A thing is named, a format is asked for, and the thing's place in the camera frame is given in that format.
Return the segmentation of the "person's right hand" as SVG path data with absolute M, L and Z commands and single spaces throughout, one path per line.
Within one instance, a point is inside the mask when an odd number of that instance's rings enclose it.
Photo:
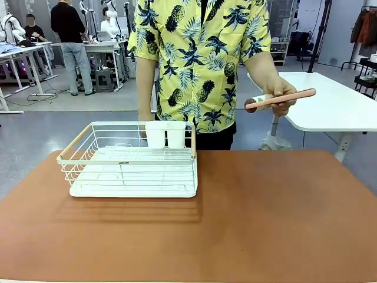
M 142 139 L 147 138 L 146 130 L 145 130 L 146 122 L 153 121 L 153 120 L 154 120 L 154 116 L 152 113 L 146 112 L 146 113 L 138 114 L 139 134 Z

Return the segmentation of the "person's left hand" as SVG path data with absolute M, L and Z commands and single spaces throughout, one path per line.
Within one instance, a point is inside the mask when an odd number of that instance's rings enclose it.
M 277 75 L 268 78 L 267 81 L 263 83 L 263 91 L 265 94 L 273 94 L 277 97 L 293 94 L 296 92 L 296 89 L 285 79 Z M 285 116 L 289 112 L 289 108 L 295 104 L 296 100 L 290 100 L 279 104 L 272 104 L 271 108 L 274 115 L 281 117 Z

